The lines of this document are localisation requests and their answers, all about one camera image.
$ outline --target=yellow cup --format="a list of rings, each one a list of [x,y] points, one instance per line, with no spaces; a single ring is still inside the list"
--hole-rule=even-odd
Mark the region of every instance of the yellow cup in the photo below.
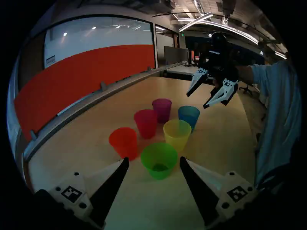
[[[191,134],[191,126],[183,120],[170,120],[163,126],[165,142],[172,145],[177,152],[182,151]]]

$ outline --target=orange panel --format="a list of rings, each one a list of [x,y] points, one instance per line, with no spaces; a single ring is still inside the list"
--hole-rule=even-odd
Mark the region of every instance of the orange panel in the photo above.
[[[28,141],[56,114],[80,98],[133,74],[155,67],[153,45],[94,49],[61,60],[34,76],[14,100]]]

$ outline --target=light fixture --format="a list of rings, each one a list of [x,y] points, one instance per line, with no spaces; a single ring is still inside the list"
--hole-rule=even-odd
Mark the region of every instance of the light fixture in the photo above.
[[[223,17],[222,23],[223,25],[228,25],[228,18]]]
[[[204,15],[204,10],[203,7],[201,6],[201,3],[199,2],[199,0],[194,0],[194,5],[196,7],[196,9],[198,10],[198,12],[200,12],[201,15]]]
[[[194,19],[192,18],[178,18],[178,21],[190,21],[190,22],[194,22]],[[258,45],[258,40],[256,38],[254,38],[253,36],[249,35],[248,33],[245,33],[241,30],[237,30],[235,28],[232,28],[232,27],[229,27],[229,26],[225,26],[225,25],[222,25],[222,24],[219,24],[219,23],[215,23],[215,22],[211,22],[211,21],[199,21],[198,23],[201,23],[201,24],[206,24],[206,25],[211,25],[211,26],[216,26],[216,27],[220,27],[220,28],[223,28],[225,30],[229,30],[231,32],[234,32],[238,35],[241,35],[242,37],[250,40],[251,42],[255,43]]]
[[[205,20],[205,19],[207,19],[207,18],[210,18],[210,17],[212,17],[212,16],[213,16],[213,13],[209,12],[209,13],[206,13],[205,15],[203,15],[203,16],[200,16],[200,17],[197,18],[197,19],[192,19],[192,18],[191,18],[193,21],[191,21],[190,23],[188,23],[188,24],[186,24],[185,26],[181,27],[181,28],[179,29],[179,32],[181,32],[181,31],[183,31],[183,30],[189,28],[190,26],[193,26],[194,24],[196,24],[196,23],[198,23],[198,22],[200,22],[200,21],[202,21],[202,20]]]
[[[165,30],[165,29],[163,29],[163,28],[161,28],[161,27],[159,27],[159,26],[156,26],[156,29]]]
[[[281,57],[281,58],[287,60],[286,56],[285,56],[283,53],[280,53],[280,52],[275,51],[275,54],[276,54],[277,56],[279,56],[279,57]]]

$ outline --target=magenta cup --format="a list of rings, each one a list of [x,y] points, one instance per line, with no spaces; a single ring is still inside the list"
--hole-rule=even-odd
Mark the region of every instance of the magenta cup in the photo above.
[[[143,109],[134,114],[134,120],[140,135],[150,139],[156,134],[157,112],[152,109]]]
[[[156,99],[152,102],[153,110],[158,113],[158,122],[166,123],[170,119],[172,101],[165,98]]]

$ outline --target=table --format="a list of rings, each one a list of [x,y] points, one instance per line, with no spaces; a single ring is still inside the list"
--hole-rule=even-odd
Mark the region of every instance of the table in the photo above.
[[[34,190],[49,190],[78,171],[90,176],[120,157],[108,143],[119,127],[137,130],[136,111],[152,108],[156,98],[172,100],[171,118],[182,105],[196,106],[200,117],[186,148],[178,155],[220,174],[235,170],[253,183],[255,159],[249,123],[237,94],[227,106],[203,109],[211,85],[202,84],[190,97],[189,81],[150,77],[126,88],[87,110],[53,135],[29,162]],[[164,141],[163,125],[151,140],[139,137],[139,151],[150,143]],[[111,229],[203,229],[204,223],[179,167],[162,180],[153,179],[140,157],[130,167],[106,218]]]
[[[173,74],[184,74],[192,76],[197,70],[198,70],[197,66],[188,67],[180,65],[167,69],[167,72]]]
[[[175,66],[172,68],[167,69],[168,77],[174,79],[181,79],[181,80],[192,80],[192,75],[198,70],[197,66]],[[208,84],[212,85],[213,77],[209,76],[209,80],[207,80]]]

